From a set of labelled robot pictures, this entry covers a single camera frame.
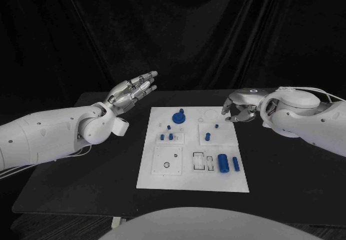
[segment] blue object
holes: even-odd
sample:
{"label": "blue object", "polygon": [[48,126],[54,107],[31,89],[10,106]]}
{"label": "blue object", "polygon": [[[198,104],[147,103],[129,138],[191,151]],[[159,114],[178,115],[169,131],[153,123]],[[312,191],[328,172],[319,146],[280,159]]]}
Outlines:
{"label": "blue object", "polygon": [[182,124],[186,121],[185,110],[181,108],[181,111],[175,113],[172,120],[176,124]]}
{"label": "blue object", "polygon": [[205,135],[205,140],[209,141],[211,140],[211,133],[208,132]]}
{"label": "blue object", "polygon": [[235,171],[240,172],[241,169],[240,169],[240,165],[238,165],[238,159],[237,159],[235,156],[232,157],[232,164],[234,164],[234,169],[235,169]]}
{"label": "blue object", "polygon": [[228,161],[227,154],[220,154],[218,155],[218,167],[220,167],[220,171],[222,173],[228,173],[230,172],[230,161]]}

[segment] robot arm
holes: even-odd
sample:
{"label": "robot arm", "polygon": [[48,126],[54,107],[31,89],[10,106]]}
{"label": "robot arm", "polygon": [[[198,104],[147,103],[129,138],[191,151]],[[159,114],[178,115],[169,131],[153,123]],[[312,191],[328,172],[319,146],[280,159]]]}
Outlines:
{"label": "robot arm", "polygon": [[248,122],[260,112],[263,126],[280,135],[303,138],[310,144],[346,157],[346,102],[325,103],[310,92],[316,88],[280,87],[269,94],[261,89],[244,88],[228,96],[221,114],[227,114],[232,103],[241,113],[228,117],[228,122]]}
{"label": "robot arm", "polygon": [[124,136],[129,122],[119,117],[153,91],[158,72],[121,82],[106,101],[93,106],[32,113],[0,126],[0,171],[61,159],[103,143],[111,133]]}

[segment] dark background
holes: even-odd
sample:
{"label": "dark background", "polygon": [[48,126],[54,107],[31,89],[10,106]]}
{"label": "dark background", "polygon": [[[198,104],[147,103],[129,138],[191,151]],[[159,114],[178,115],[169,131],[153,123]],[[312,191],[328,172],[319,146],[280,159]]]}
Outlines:
{"label": "dark background", "polygon": [[[149,71],[162,91],[290,85],[346,97],[343,1],[5,0],[0,18],[0,125]],[[0,180],[5,230],[34,168]]]}

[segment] black table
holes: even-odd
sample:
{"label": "black table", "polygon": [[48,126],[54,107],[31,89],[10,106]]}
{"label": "black table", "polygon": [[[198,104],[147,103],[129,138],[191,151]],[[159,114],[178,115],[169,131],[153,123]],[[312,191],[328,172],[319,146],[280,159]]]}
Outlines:
{"label": "black table", "polygon": [[[346,158],[279,135],[260,116],[234,124],[250,193],[136,188],[152,107],[222,106],[231,92],[155,91],[121,115],[130,122],[124,137],[111,134],[85,156],[36,167],[13,211],[133,218],[168,208],[208,207],[283,223],[346,225]],[[107,94],[84,93],[77,107]]]}

